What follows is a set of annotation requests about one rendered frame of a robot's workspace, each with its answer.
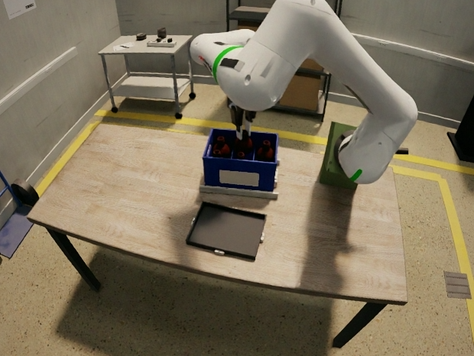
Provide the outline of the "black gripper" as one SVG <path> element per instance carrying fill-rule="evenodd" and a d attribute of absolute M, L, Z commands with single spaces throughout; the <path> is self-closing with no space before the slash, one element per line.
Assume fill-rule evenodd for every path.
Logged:
<path fill-rule="evenodd" d="M 232 123 L 236 126 L 236 137 L 242 140 L 242 120 L 243 120 L 243 108 L 238 107 L 233 102 L 228 104 L 230 108 Z M 236 111 L 237 107 L 237 111 Z M 245 110 L 245 130 L 248 132 L 248 136 L 251 135 L 251 122 L 255 118 L 256 112 Z"/>

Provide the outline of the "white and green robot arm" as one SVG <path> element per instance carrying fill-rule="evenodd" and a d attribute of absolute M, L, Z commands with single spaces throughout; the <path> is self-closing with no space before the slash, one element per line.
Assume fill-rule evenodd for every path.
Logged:
<path fill-rule="evenodd" d="M 414 100 L 365 52 L 325 0 L 277 0 L 256 32 L 201 34 L 192 41 L 190 55 L 210 69 L 233 103 L 253 112 L 281 99 L 305 59 L 334 75 L 368 110 L 357 129 L 341 134 L 334 145 L 337 165 L 355 183 L 374 183 L 395 154 L 409 153 L 400 146 L 417 121 Z"/>

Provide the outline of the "brown glass bottle with blue band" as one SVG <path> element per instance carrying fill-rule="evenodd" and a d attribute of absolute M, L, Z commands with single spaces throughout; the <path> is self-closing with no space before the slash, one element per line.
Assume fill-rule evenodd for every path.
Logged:
<path fill-rule="evenodd" d="M 252 140 L 248 138 L 248 132 L 242 129 L 242 140 L 237 138 L 234 143 L 234 159 L 237 159 L 237 153 L 243 152 L 246 160 L 252 160 Z"/>

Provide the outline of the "blue plastic crate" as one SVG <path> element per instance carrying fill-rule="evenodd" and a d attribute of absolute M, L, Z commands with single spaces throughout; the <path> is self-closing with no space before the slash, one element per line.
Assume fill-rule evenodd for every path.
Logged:
<path fill-rule="evenodd" d="M 213 156 L 213 147 L 217 138 L 224 137 L 230 149 L 230 159 Z M 220 186 L 236 189 L 252 189 L 274 192 L 274 181 L 278 159 L 278 134 L 251 131 L 252 160 L 234 159 L 236 130 L 212 128 L 203 153 L 203 172 L 205 186 Z M 277 138 L 277 142 L 276 142 Z M 256 161 L 257 152 L 264 141 L 270 141 L 275 152 L 274 163 Z M 209 152 L 208 152 L 209 151 Z M 207 154 L 208 153 L 208 154 Z"/>

